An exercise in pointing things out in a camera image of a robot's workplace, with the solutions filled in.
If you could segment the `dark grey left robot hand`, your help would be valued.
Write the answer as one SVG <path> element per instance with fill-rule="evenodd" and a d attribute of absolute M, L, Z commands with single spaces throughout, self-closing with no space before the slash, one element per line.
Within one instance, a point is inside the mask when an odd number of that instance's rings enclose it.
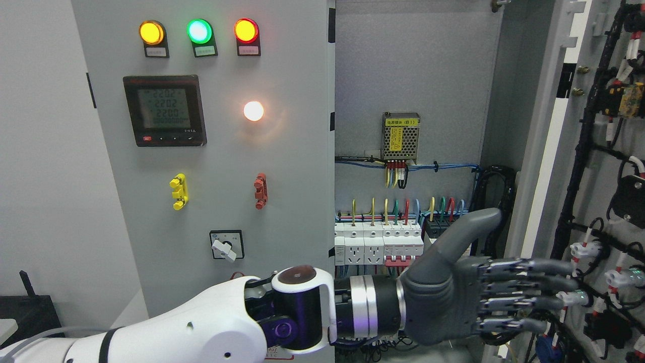
<path fill-rule="evenodd" d="M 544 331 L 540 320 L 521 319 L 517 312 L 536 308 L 558 310 L 554 294 L 574 291 L 567 278 L 569 262 L 548 258 L 465 257 L 477 237 L 501 222 L 489 208 L 459 218 L 402 274 L 406 302 L 405 332 L 423 345 L 484 333 Z"/>

